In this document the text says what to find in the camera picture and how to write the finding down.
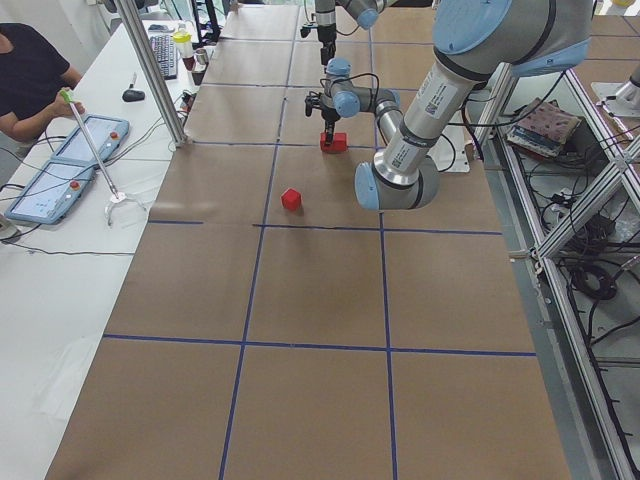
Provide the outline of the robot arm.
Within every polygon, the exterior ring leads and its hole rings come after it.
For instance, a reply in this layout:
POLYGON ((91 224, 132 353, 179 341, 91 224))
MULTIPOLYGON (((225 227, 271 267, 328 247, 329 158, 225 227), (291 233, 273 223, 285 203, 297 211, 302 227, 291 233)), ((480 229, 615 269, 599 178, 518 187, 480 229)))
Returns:
POLYGON ((335 1, 316 4, 323 46, 323 89, 305 99, 305 113, 319 110, 325 141, 338 120, 360 112, 375 116, 386 142, 370 162, 357 166, 359 204, 370 210, 409 210, 432 201, 439 171, 429 150, 472 89, 502 64, 517 77, 565 71, 589 49, 589 1, 442 1, 432 27, 435 61, 408 110, 393 92, 354 85, 348 61, 335 55, 335 1))
POLYGON ((370 29, 380 14, 395 4, 388 0, 322 0, 315 2, 315 11, 300 28, 302 38, 306 38, 311 31, 317 33, 321 42, 321 64, 326 67, 336 53, 337 24, 336 7, 342 7, 356 22, 358 28, 370 29))

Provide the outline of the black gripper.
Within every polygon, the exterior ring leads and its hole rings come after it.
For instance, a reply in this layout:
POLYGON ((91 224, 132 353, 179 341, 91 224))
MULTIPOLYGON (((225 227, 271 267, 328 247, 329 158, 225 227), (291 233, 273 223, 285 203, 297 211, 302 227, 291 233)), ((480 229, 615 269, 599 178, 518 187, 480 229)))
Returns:
POLYGON ((341 116, 330 105, 329 99, 324 93, 309 91, 304 99, 305 116, 311 117, 314 110, 319 110, 325 121, 323 147, 329 148, 332 145, 332 137, 335 136, 336 122, 341 119, 341 116))
POLYGON ((300 27, 302 38, 307 38, 312 31, 316 32, 318 40, 322 43, 321 64, 328 64, 335 57, 336 24, 323 25, 315 21, 307 21, 300 27))

